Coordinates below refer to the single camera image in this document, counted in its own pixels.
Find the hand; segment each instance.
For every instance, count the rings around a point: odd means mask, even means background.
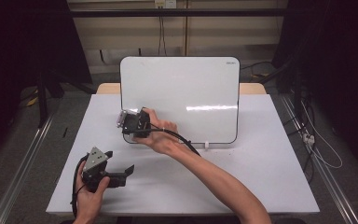
[[[177,126],[175,123],[164,119],[158,119],[156,112],[153,109],[144,108],[143,111],[149,115],[150,123],[153,125],[159,127],[160,129],[164,128],[177,133]],[[134,137],[132,140],[151,147],[156,152],[162,154],[169,153],[169,151],[173,149],[172,145],[179,144],[177,138],[164,132],[151,132],[150,135],[146,138]]]
[[[77,170],[76,178],[76,191],[77,193],[77,217],[75,224],[77,223],[93,223],[95,218],[100,213],[101,205],[103,202],[103,193],[109,185],[109,177],[104,177],[95,193],[89,191],[87,186],[84,186],[83,180],[81,178],[81,173],[83,167],[86,164],[83,161],[79,169]]]

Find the wall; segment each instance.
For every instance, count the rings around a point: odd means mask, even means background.
[[[155,8],[154,1],[150,0],[68,0],[68,4],[72,10]],[[178,8],[276,8],[286,5],[287,0],[177,0]],[[107,71],[101,69],[106,64],[97,62],[100,49],[108,65],[117,64],[121,53],[127,49],[136,49],[134,53],[142,49],[144,55],[158,54],[159,18],[74,18],[74,21],[91,73]],[[202,56],[230,51],[242,63],[271,60],[282,27],[281,17],[178,17],[163,18],[163,22],[167,54]]]

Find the left hand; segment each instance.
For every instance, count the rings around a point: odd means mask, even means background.
[[[84,165],[86,164],[83,161],[77,171],[76,178],[76,191],[84,186],[81,173],[83,171]],[[77,194],[77,217],[75,224],[77,223],[93,223],[95,218],[100,213],[101,205],[103,202],[103,193],[109,185],[109,177],[104,177],[95,193],[89,191],[87,186],[84,186]]]

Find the right hand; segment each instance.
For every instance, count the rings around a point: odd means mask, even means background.
[[[156,112],[153,109],[144,108],[143,111],[149,115],[150,123],[152,123],[153,125],[159,127],[160,129],[164,128],[177,133],[177,126],[175,123],[164,119],[158,119]],[[144,144],[148,147],[151,147],[156,152],[162,154],[168,154],[170,150],[173,149],[173,145],[179,144],[179,141],[176,137],[173,137],[168,133],[164,132],[151,132],[146,138],[134,137],[132,138],[132,140],[136,143]]]

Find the power outlet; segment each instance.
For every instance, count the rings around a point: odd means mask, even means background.
[[[156,8],[165,8],[165,0],[155,0]]]
[[[176,8],[176,0],[165,0],[165,8]]]

